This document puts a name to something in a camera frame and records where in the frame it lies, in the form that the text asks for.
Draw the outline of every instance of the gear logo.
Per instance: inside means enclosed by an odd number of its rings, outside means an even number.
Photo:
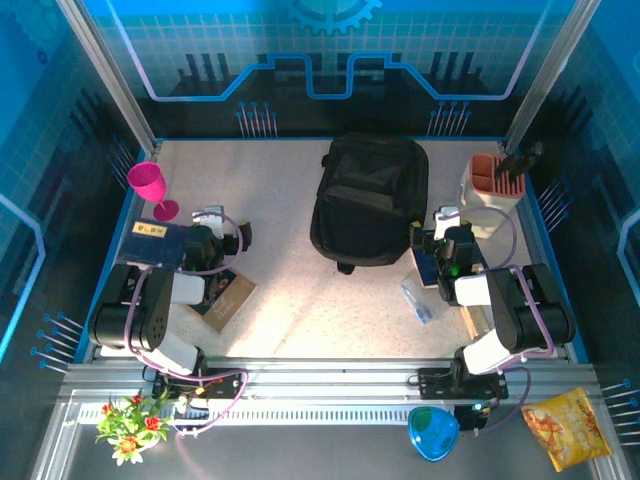
[[[358,28],[362,20],[371,19],[374,8],[382,6],[380,0],[282,0],[281,4],[300,28],[311,27],[313,33],[324,30],[327,35]]]

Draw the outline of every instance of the plastic bag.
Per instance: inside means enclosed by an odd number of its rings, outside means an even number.
[[[582,388],[545,402],[525,405],[522,414],[529,429],[549,453],[556,472],[612,453]]]

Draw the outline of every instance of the floor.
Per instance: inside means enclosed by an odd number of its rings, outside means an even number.
[[[454,203],[475,152],[498,153],[495,142],[418,142],[430,159],[429,211]],[[253,244],[235,269],[257,291],[221,334],[188,307],[172,305],[169,328],[209,355],[234,357],[385,358],[450,356],[470,339],[458,308],[428,290],[434,320],[422,325],[399,284],[414,270],[408,254],[394,265],[356,268],[351,276],[311,245],[309,227],[320,160],[330,140],[164,142],[158,163],[167,198],[180,204],[177,223],[222,204],[232,218],[251,221]],[[143,216],[151,218],[152,205]],[[522,232],[515,261],[529,263]],[[500,228],[480,247],[495,264],[511,235]]]

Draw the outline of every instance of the small plastic packet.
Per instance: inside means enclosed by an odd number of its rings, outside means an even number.
[[[431,313],[426,302],[424,289],[416,281],[414,275],[407,275],[404,280],[400,282],[400,288],[407,302],[409,302],[409,305],[413,308],[416,317],[418,317],[418,320],[420,320],[423,325],[426,325],[433,319],[433,313]]]
[[[521,410],[527,426],[549,453],[556,472],[612,453],[582,388],[525,405]]]

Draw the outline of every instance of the black backpack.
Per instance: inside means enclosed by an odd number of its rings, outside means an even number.
[[[331,143],[311,220],[311,242],[338,262],[355,266],[395,263],[409,248],[409,226],[424,222],[429,159],[416,142],[347,134]]]

